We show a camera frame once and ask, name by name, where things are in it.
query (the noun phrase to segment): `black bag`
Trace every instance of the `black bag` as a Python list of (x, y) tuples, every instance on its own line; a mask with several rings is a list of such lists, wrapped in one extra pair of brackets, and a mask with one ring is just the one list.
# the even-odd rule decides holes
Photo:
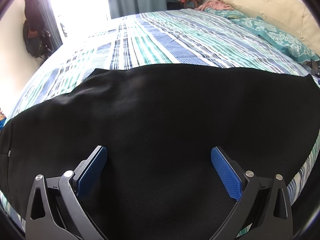
[(50, 33), (45, 28), (44, 20), (39, 9), (38, 0), (25, 0), (24, 10), (26, 20), (23, 24), (23, 40), (28, 53), (33, 57), (48, 58), (52, 54)]

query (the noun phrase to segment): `cream leather headboard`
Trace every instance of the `cream leather headboard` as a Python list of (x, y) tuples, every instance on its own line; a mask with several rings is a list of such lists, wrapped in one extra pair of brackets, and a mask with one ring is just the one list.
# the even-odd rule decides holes
[(297, 0), (224, 0), (249, 17), (266, 22), (300, 39), (320, 55), (320, 28), (307, 7)]

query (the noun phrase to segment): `bright window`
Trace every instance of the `bright window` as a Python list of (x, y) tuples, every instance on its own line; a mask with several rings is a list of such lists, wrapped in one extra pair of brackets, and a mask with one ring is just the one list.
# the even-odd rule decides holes
[(108, 0), (50, 0), (62, 41), (103, 29), (110, 11)]

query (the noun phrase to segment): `striped bedsheet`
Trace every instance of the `striped bedsheet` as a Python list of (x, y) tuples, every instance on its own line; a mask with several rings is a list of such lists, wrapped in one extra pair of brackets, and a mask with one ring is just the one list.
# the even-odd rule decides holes
[[(125, 70), (157, 63), (308, 74), (266, 41), (222, 17), (192, 9), (143, 13), (111, 20), (105, 30), (60, 47), (27, 83), (7, 121), (35, 104), (71, 92), (95, 68)], [(320, 134), (287, 187), (291, 204), (300, 195), (319, 148)], [(7, 214), (25, 231), (25, 221), (1, 191), (0, 199)]]

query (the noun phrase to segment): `teal pillowcase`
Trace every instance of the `teal pillowcase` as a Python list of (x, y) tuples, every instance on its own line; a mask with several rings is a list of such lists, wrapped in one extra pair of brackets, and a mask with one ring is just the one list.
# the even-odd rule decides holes
[(205, 12), (211, 13), (226, 19), (241, 19), (241, 18), (247, 18), (247, 15), (245, 15), (242, 12), (239, 12), (237, 10), (213, 10), (212, 8), (206, 8), (204, 9)]
[(272, 46), (297, 63), (308, 62), (311, 61), (311, 59), (315, 61), (320, 60), (318, 55), (304, 45), (299, 39), (265, 22), (261, 17), (233, 19), (231, 21), (244, 27), (249, 32), (261, 36)]

